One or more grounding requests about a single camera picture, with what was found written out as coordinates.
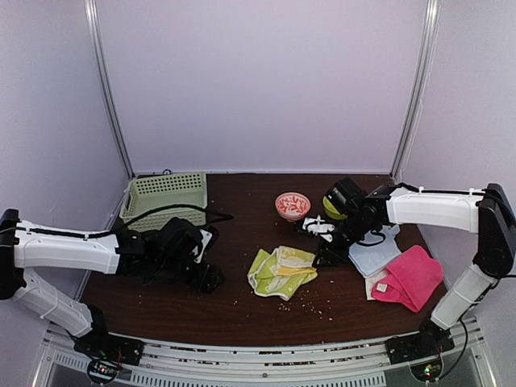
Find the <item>green lemon pattern towel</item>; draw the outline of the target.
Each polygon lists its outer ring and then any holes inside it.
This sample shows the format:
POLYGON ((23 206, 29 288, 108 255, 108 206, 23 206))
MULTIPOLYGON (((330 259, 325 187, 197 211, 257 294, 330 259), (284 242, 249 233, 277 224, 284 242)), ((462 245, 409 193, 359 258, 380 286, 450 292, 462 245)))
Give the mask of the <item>green lemon pattern towel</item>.
POLYGON ((279 297, 287 302, 300 286, 318 276, 314 258, 313 253, 286 246, 272 252, 260 249, 248 270, 248 283, 259 297, 279 297))

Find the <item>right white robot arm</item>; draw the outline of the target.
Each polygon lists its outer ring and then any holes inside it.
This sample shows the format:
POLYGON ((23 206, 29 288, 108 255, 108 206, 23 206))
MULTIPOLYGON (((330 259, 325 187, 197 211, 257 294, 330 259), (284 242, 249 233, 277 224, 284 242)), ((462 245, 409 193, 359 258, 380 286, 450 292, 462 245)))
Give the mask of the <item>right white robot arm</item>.
POLYGON ((416 226, 444 266, 448 291, 414 337, 414 350, 431 355, 445 335, 503 278, 514 272, 515 213, 504 188, 428 189, 405 183, 363 191, 350 178, 335 183, 327 199, 345 219, 305 220, 302 229, 321 238, 317 261, 337 265, 368 234, 383 226, 416 226))

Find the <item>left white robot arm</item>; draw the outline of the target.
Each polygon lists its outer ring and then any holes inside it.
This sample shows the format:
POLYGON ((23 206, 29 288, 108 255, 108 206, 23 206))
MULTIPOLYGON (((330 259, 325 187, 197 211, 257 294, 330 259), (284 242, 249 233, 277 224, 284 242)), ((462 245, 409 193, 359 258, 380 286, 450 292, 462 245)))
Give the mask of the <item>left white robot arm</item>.
POLYGON ((203 255, 218 238, 212 226, 171 218, 161 229, 85 232, 49 228, 23 221, 15 209, 1 216, 1 298, 35 311, 64 328, 81 347, 99 358, 116 349, 103 313, 66 296, 37 273, 39 267, 84 269, 106 275, 183 280, 211 293, 225 280, 221 268, 203 255))

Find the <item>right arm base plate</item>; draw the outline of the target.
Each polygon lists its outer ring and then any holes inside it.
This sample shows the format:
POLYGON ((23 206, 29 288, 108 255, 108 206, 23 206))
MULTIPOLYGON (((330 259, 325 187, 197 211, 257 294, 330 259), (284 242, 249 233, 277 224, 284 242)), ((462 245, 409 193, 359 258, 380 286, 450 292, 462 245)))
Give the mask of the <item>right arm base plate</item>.
POLYGON ((408 363, 412 376, 421 382, 432 382, 444 374, 442 354, 455 348, 450 337, 434 341, 420 333, 394 336, 385 341, 391 365, 408 363))

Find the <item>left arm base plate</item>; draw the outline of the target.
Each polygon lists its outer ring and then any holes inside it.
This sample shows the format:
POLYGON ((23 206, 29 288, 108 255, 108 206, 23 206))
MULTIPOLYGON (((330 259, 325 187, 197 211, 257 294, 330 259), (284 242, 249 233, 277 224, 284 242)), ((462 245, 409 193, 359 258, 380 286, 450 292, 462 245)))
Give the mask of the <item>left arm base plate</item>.
POLYGON ((144 342, 108 334, 103 337, 78 338, 69 334, 73 349, 89 358, 87 377, 97 385, 106 385, 119 377, 124 365, 137 366, 144 352, 144 342))

